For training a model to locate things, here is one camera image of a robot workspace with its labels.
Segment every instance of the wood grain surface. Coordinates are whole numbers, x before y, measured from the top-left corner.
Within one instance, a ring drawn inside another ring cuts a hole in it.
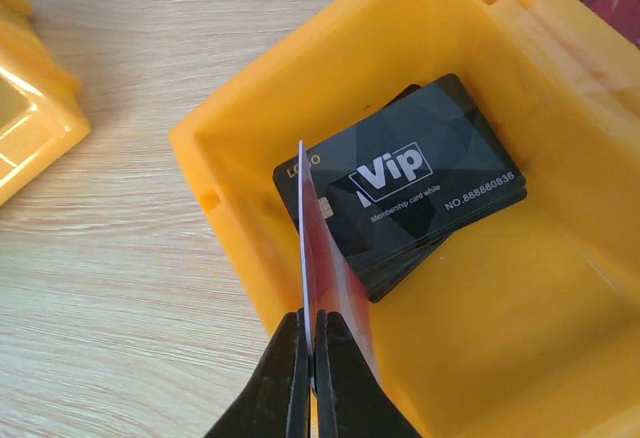
[[[267,338],[167,133],[333,0],[31,1],[93,132],[0,208],[0,436],[202,436]]]

